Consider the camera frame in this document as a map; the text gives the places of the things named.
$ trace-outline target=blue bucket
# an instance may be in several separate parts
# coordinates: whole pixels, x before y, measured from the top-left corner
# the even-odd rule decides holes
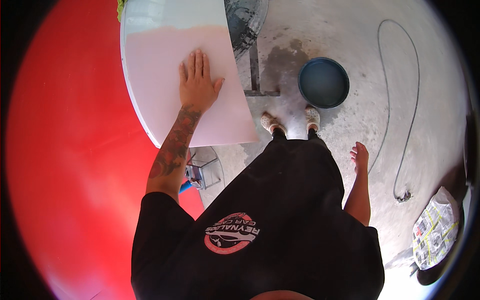
[[[338,62],[317,57],[300,69],[299,89],[303,98],[314,107],[334,108],[347,98],[350,81]]]

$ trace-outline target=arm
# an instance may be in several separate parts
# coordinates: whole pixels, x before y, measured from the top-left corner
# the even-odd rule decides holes
[[[156,155],[146,188],[146,193],[164,192],[177,203],[193,132],[202,115],[217,99],[225,80],[220,78],[212,84],[208,57],[200,50],[190,54],[187,69],[188,75],[184,64],[180,64],[181,109]]]
[[[356,147],[350,151],[351,160],[355,163],[357,178],[353,183],[350,195],[343,208],[347,213],[368,226],[370,222],[370,198],[368,196],[368,151],[362,143],[356,142]]]

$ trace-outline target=t-shirt logo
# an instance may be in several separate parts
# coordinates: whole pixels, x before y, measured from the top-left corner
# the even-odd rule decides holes
[[[257,237],[256,224],[246,213],[228,215],[205,229],[205,246],[218,254],[237,252]]]

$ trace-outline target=foot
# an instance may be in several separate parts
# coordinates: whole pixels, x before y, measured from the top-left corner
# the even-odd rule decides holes
[[[270,116],[267,112],[264,112],[264,114],[260,118],[260,123],[265,129],[268,130],[268,132],[270,132],[270,134],[273,133],[273,129],[280,128],[283,131],[283,133],[287,135],[287,130],[285,129],[285,127],[283,127],[280,123],[278,123],[276,118]]]
[[[311,106],[305,108],[305,117],[307,119],[307,133],[313,128],[316,132],[320,129],[320,114]]]

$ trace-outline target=newspaper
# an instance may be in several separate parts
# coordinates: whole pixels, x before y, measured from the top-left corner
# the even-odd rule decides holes
[[[413,226],[413,253],[420,270],[438,264],[450,251],[458,233],[458,205],[441,187]]]

